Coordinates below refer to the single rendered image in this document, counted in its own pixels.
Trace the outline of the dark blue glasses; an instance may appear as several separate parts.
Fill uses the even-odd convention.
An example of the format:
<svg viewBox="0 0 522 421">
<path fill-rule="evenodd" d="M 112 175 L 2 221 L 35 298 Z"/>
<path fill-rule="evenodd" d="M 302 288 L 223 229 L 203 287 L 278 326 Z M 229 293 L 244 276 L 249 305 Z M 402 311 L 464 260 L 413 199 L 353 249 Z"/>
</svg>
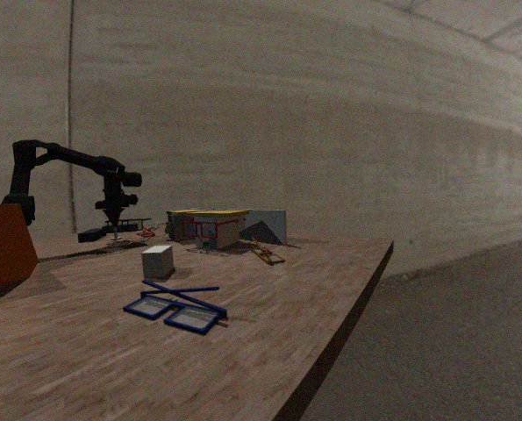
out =
<svg viewBox="0 0 522 421">
<path fill-rule="evenodd" d="M 178 308 L 177 311 L 172 313 L 170 316 L 163 320 L 164 324 L 174 326 L 186 331 L 195 332 L 205 335 L 205 333 L 217 322 L 220 318 L 226 318 L 226 309 L 218 307 L 217 305 L 207 303 L 196 299 L 191 296 L 186 296 L 179 292 L 196 292 L 196 291 L 214 291 L 218 290 L 217 287 L 209 288 L 192 288 L 192 289 L 168 289 L 158 284 L 142 280 L 147 285 L 153 286 L 159 290 L 152 291 L 141 291 L 140 299 L 127 304 L 123 309 L 124 311 L 131 312 L 137 316 L 148 319 L 156 319 L 160 315 L 164 314 L 165 311 L 170 310 L 172 307 Z M 202 305 L 203 307 L 190 305 L 187 303 L 177 302 L 172 300 L 171 296 L 168 299 L 153 296 L 152 294 L 167 293 L 173 296 L 178 296 L 182 299 Z M 147 295 L 148 294 L 148 295 Z M 149 295 L 151 294 L 151 295 Z M 206 307 L 206 308 L 204 308 Z M 209 309 L 207 309 L 209 308 Z"/>
</svg>

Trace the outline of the long grey flat bar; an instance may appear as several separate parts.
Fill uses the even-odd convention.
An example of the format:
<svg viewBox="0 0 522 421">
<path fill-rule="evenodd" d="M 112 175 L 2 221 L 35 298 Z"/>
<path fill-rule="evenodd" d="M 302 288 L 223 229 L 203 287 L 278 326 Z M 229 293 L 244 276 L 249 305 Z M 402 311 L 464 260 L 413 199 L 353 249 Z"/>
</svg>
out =
<svg viewBox="0 0 522 421">
<path fill-rule="evenodd" d="M 186 209 L 207 211 L 249 211 L 245 215 L 245 229 L 239 238 L 287 244 L 286 210 Z"/>
</svg>

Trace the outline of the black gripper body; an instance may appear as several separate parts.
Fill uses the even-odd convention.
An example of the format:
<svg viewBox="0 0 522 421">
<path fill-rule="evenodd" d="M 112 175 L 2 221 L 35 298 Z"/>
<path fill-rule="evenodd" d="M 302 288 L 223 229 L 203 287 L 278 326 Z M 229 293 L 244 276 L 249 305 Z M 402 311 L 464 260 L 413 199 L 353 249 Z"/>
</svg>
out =
<svg viewBox="0 0 522 421">
<path fill-rule="evenodd" d="M 117 200 L 119 191 L 122 192 L 123 189 L 118 186 L 105 186 L 103 189 L 105 200 L 96 202 L 96 210 L 116 210 L 121 209 L 121 207 L 129 207 L 129 203 L 122 203 L 120 200 Z"/>
</svg>

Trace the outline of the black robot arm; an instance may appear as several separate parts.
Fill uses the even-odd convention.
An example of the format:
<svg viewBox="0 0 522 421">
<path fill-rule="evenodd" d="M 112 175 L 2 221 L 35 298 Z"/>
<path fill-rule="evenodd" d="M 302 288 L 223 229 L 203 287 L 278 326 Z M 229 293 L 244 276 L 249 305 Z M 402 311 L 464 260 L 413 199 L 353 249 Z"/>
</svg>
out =
<svg viewBox="0 0 522 421">
<path fill-rule="evenodd" d="M 25 217 L 26 225 L 31 225 L 35 220 L 34 196 L 28 196 L 31 170 L 35 166 L 43 165 L 50 160 L 62 160 L 85 168 L 91 168 L 96 174 L 104 177 L 104 186 L 140 187 L 142 178 L 140 173 L 125 172 L 125 166 L 113 158 L 105 156 L 91 156 L 60 146 L 56 143 L 45 143 L 39 140 L 20 140 L 14 142 L 14 168 L 11 181 L 10 194 L 5 196 L 1 204 L 19 203 Z M 36 158 L 36 147 L 47 149 L 47 153 Z M 118 168 L 118 172 L 117 172 Z M 116 173 L 117 172 L 117 173 Z M 125 195 L 119 191 L 117 200 L 122 203 L 137 204 L 137 195 Z"/>
</svg>

